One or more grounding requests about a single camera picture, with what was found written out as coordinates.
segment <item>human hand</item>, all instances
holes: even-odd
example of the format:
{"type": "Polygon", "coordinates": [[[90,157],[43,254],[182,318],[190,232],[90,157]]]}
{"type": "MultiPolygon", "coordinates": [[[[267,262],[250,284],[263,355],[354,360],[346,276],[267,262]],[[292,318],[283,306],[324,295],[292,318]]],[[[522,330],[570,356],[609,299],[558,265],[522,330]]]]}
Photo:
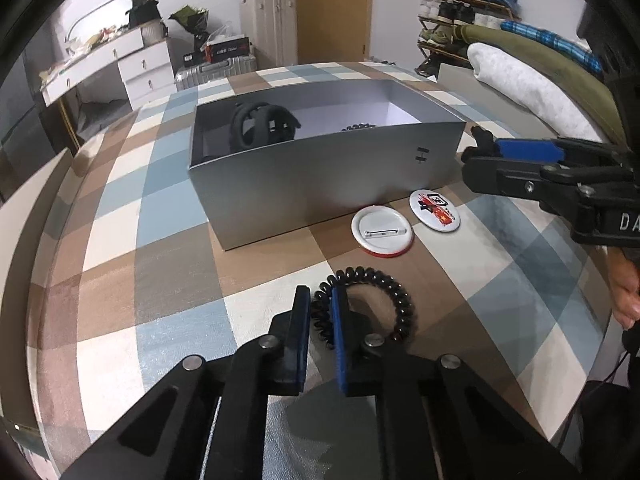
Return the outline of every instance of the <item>human hand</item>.
{"type": "Polygon", "coordinates": [[[640,275],[635,264],[626,259],[622,249],[607,249],[609,288],[613,296],[613,317],[622,328],[630,329],[640,319],[640,275]]]}

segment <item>wooden door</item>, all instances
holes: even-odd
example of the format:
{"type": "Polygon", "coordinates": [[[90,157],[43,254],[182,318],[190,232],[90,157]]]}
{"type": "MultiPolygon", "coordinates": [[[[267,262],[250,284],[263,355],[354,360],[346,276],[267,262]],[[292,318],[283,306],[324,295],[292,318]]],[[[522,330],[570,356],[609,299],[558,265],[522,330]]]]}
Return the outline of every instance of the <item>wooden door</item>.
{"type": "Polygon", "coordinates": [[[369,55],[371,0],[297,0],[301,64],[369,55]]]}

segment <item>blue plaid blanket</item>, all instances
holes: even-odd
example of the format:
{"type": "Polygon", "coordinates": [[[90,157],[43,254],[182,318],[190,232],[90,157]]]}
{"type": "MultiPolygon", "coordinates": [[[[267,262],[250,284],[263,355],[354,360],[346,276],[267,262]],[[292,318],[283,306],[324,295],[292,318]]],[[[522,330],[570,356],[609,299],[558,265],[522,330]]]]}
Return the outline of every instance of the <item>blue plaid blanket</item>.
{"type": "Polygon", "coordinates": [[[519,22],[502,22],[500,24],[500,28],[507,32],[513,32],[514,34],[542,43],[543,45],[570,57],[593,75],[599,77],[602,76],[602,66],[597,57],[595,57],[591,52],[584,50],[575,43],[566,40],[562,36],[558,36],[550,30],[532,27],[531,25],[524,25],[519,22]]]}

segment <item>blue gripper pad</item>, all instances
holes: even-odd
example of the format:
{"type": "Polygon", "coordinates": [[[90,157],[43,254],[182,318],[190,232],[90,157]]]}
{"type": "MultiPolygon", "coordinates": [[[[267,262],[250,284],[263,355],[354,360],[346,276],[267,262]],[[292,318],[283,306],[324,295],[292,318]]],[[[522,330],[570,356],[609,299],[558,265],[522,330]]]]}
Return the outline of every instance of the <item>blue gripper pad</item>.
{"type": "Polygon", "coordinates": [[[564,150],[551,140],[497,139],[504,158],[526,160],[528,162],[560,162],[564,160],[564,150]]]}
{"type": "Polygon", "coordinates": [[[342,318],[340,316],[340,304],[338,302],[337,287],[331,291],[331,317],[334,322],[334,347],[335,364],[337,366],[338,387],[347,394],[347,355],[344,348],[344,336],[342,334],[342,318]]]}
{"type": "Polygon", "coordinates": [[[306,359],[308,357],[309,328],[311,326],[311,292],[308,288],[306,288],[305,291],[305,303],[305,322],[303,324],[300,344],[298,346],[298,376],[296,379],[300,393],[305,389],[306,359]]]}

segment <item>table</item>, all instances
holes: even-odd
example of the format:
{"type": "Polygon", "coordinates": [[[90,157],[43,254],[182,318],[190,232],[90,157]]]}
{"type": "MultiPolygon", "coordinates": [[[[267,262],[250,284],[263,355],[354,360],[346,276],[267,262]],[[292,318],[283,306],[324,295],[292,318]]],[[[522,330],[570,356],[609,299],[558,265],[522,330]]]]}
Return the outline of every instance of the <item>table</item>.
{"type": "Polygon", "coordinates": [[[61,69],[55,78],[43,86],[44,102],[47,107],[53,102],[58,103],[75,150],[80,147],[80,141],[64,99],[60,98],[111,63],[118,63],[120,77],[133,109],[176,91],[167,41],[158,34],[158,28],[161,28],[160,20],[153,20],[128,30],[61,69]]]}
{"type": "MultiPolygon", "coordinates": [[[[222,251],[188,180],[198,104],[283,84],[395,78],[496,136],[516,136],[455,94],[377,63],[322,63],[216,80],[145,105],[82,147],[40,241],[30,291],[28,363],[36,416],[59,471],[182,357],[213,359],[267,331],[295,286],[374,267],[411,294],[409,352],[464,359],[551,438],[604,336],[610,299],[604,258],[574,244],[535,203],[478,196],[460,178],[442,193],[458,206],[453,234],[414,226],[398,258],[363,252],[352,215],[222,251]]],[[[393,309],[373,288],[350,288],[354,308],[383,333],[393,309]]],[[[345,399],[334,357],[315,335],[305,395],[270,398],[265,478],[376,478],[376,423],[367,399],[345,399]]]]}

